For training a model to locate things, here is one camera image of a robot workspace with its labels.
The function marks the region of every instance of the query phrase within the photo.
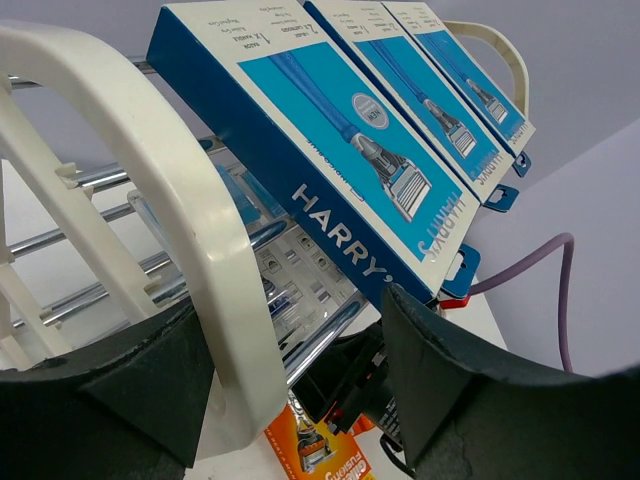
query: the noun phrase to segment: gray circular label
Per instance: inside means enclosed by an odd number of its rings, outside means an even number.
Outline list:
[[[389,115],[380,103],[369,95],[356,93],[351,99],[354,110],[365,122],[378,130],[389,126]]]

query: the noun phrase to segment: black cable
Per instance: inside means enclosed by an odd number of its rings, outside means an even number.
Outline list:
[[[416,472],[411,470],[398,457],[396,457],[396,454],[393,452],[391,448],[389,440],[387,440],[387,437],[385,437],[384,435],[380,437],[380,448],[382,448],[382,451],[385,453],[389,461],[393,463],[393,465],[398,470],[400,470],[402,473],[404,473],[405,475],[408,475],[411,478],[416,478]]]

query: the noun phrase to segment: orange box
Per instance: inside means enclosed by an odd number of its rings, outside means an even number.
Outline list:
[[[295,400],[265,433],[290,480],[375,480],[353,436],[312,422]]]

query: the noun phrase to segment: beige plastic handle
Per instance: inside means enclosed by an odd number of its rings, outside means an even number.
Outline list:
[[[182,268],[216,367],[212,411],[230,433],[229,449],[251,443],[282,411],[286,380],[249,238],[208,156],[144,75],[90,35],[0,22],[0,72],[62,95],[149,202]],[[0,145],[16,170],[48,202],[54,220],[115,300],[133,316],[154,313],[148,278],[98,222],[90,192],[68,180],[75,167],[60,164],[7,89],[0,88],[0,97],[6,107],[0,109],[6,127],[0,128]],[[99,229],[100,238],[88,226]]]
[[[513,44],[493,27],[480,23],[444,22],[456,36],[474,37],[487,42],[507,62],[514,82],[513,102],[525,117],[529,116],[529,71],[524,59]]]

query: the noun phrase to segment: harry's razor box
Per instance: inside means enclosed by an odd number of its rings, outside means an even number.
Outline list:
[[[147,59],[374,306],[437,294],[479,203],[296,0],[167,5]]]
[[[304,8],[480,201],[487,201],[514,158],[384,6],[313,0]]]
[[[382,2],[435,62],[503,146],[519,155],[535,128],[491,80],[427,4]]]

